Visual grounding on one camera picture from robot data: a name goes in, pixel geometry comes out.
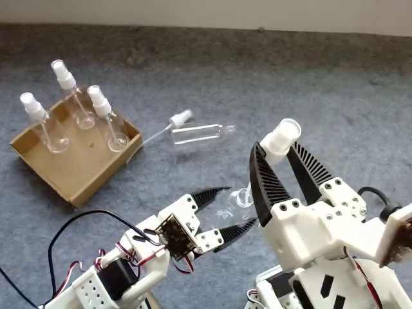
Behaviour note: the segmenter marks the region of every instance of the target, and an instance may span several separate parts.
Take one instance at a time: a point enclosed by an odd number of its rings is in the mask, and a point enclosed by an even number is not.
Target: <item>cardboard box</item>
[[[83,95],[85,105],[91,107],[85,90]],[[80,207],[141,147],[142,136],[133,124],[125,120],[130,142],[120,153],[110,151],[96,126],[82,131],[75,125],[64,105],[64,101],[71,99],[68,97],[50,109],[70,138],[67,151],[59,154],[49,152],[31,130],[32,126],[15,137],[10,145],[62,198]]]

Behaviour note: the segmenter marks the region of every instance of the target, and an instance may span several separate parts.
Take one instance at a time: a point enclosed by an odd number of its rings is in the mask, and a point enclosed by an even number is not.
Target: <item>red wire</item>
[[[185,256],[184,259],[185,259],[187,265],[189,266],[190,270],[181,269],[181,268],[176,264],[176,261],[173,261],[174,267],[176,267],[176,269],[177,269],[179,272],[181,272],[182,274],[190,275],[191,273],[193,273],[193,270],[194,270],[193,265],[192,265],[192,263],[191,263],[191,260],[190,260],[187,256]]]
[[[165,248],[165,247],[162,247],[162,248],[160,248],[159,250],[157,250],[157,251],[155,251],[154,253],[152,253],[150,256],[148,256],[148,257],[140,260],[140,262],[137,263],[137,267],[140,267],[140,266],[142,266],[144,263],[146,263],[146,262],[150,261],[151,259],[153,259],[153,258],[156,256],[156,254],[157,254],[158,252],[164,250],[164,248]]]
[[[80,270],[83,271],[82,268],[81,268],[82,263],[80,261],[74,261],[72,264],[70,264],[69,270],[68,270],[67,275],[66,275],[66,278],[63,281],[63,283],[61,284],[61,286],[59,287],[59,289],[56,291],[56,294],[55,294],[54,297],[58,296],[64,290],[64,288],[66,287],[66,285],[68,284],[68,282],[70,280],[71,273],[73,272],[73,269],[76,267],[77,264],[80,265]]]
[[[348,252],[346,250],[346,247],[343,247],[343,251],[345,253],[345,255],[349,258]],[[356,262],[355,260],[353,260],[355,262],[356,268],[358,268],[358,270],[360,272],[362,272],[362,275],[364,276],[365,280],[366,280],[366,286],[368,287],[369,292],[371,293],[373,299],[375,300],[376,304],[378,305],[379,309],[383,309],[383,304],[382,301],[380,300],[379,294],[376,291],[375,287],[373,286],[372,282],[369,281],[367,275],[365,274],[365,272],[363,271],[362,267],[359,265],[358,262]]]

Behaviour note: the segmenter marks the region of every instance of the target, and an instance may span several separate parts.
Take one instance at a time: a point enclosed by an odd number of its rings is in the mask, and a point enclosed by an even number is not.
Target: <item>white bottle cap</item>
[[[181,113],[175,114],[170,117],[169,122],[172,125],[173,129],[178,129],[179,127],[182,127],[186,123],[186,121],[192,118],[192,116],[192,111],[190,109],[186,109],[185,111],[182,111]]]
[[[301,136],[301,133],[301,126],[295,120],[286,118],[280,121],[260,142],[266,151],[266,161],[269,165],[278,163],[286,156],[290,146]]]
[[[57,81],[63,90],[69,90],[76,86],[76,80],[73,75],[67,70],[63,60],[57,59],[51,63],[51,68],[56,74]]]
[[[40,102],[35,99],[32,93],[25,92],[20,96],[26,113],[32,120],[42,121],[47,112],[41,106]]]
[[[96,114],[104,118],[111,112],[109,100],[103,95],[98,85],[92,85],[88,88],[88,94],[93,102],[93,108]]]

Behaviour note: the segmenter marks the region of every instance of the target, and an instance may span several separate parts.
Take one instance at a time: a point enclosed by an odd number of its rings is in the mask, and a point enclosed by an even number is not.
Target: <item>glass bottle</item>
[[[109,101],[98,85],[90,86],[88,94],[98,115],[98,128],[102,131],[109,149],[116,153],[124,150],[129,143],[129,137],[123,118],[111,109]]]
[[[81,130],[88,130],[95,125],[95,114],[83,104],[84,94],[76,85],[76,80],[68,71],[63,60],[57,59],[51,63],[51,68],[56,74],[57,81],[64,91],[66,97],[66,108],[69,114]]]
[[[60,122],[49,114],[30,92],[20,96],[26,113],[34,124],[33,131],[52,153],[62,153],[70,145],[70,139],[63,133]]]
[[[236,126],[209,124],[206,126],[186,125],[172,129],[172,139],[175,149],[189,149],[215,144],[235,132]]]

